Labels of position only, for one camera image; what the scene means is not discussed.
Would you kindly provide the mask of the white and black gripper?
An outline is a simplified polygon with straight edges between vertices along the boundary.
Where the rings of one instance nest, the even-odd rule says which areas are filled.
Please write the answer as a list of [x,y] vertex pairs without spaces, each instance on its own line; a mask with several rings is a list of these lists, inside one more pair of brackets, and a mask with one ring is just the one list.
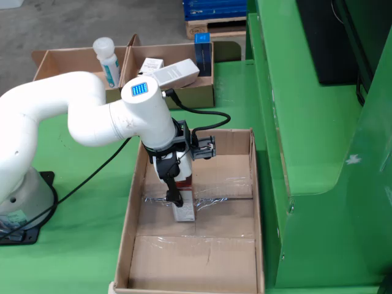
[[192,159],[189,151],[172,151],[163,156],[151,156],[150,162],[161,181],[168,187],[166,201],[176,207],[183,206],[183,198],[176,181],[185,181],[192,175]]

